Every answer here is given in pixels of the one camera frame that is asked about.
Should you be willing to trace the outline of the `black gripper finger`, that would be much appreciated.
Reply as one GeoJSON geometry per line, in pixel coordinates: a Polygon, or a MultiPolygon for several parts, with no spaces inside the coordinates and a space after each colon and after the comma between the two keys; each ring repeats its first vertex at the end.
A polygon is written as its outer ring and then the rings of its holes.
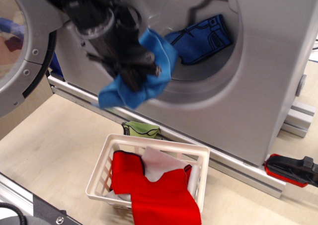
{"type": "Polygon", "coordinates": [[[132,90],[141,90],[143,82],[147,79],[147,71],[139,67],[110,69],[113,78],[121,76],[123,82],[132,90]]]}
{"type": "Polygon", "coordinates": [[[147,78],[147,75],[154,75],[159,77],[161,74],[161,67],[156,64],[141,65],[141,77],[147,78]]]}

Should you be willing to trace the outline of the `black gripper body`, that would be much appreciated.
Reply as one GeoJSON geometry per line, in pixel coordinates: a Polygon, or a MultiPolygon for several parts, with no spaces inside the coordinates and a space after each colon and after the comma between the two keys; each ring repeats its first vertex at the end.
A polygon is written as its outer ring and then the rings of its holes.
{"type": "Polygon", "coordinates": [[[155,64],[155,56],[139,42],[141,15],[132,6],[116,6],[105,11],[105,20],[79,35],[88,40],[98,57],[113,69],[155,64]]]}

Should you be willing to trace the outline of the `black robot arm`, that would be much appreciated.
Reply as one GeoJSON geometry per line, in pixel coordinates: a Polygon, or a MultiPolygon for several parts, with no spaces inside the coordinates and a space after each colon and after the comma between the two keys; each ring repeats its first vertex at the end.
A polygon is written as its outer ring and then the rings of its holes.
{"type": "Polygon", "coordinates": [[[159,76],[155,55],[139,42],[142,17],[122,0],[48,0],[63,11],[75,25],[78,35],[90,42],[96,54],[90,60],[101,62],[113,77],[121,76],[133,91],[141,89],[147,76],[159,76]]]}

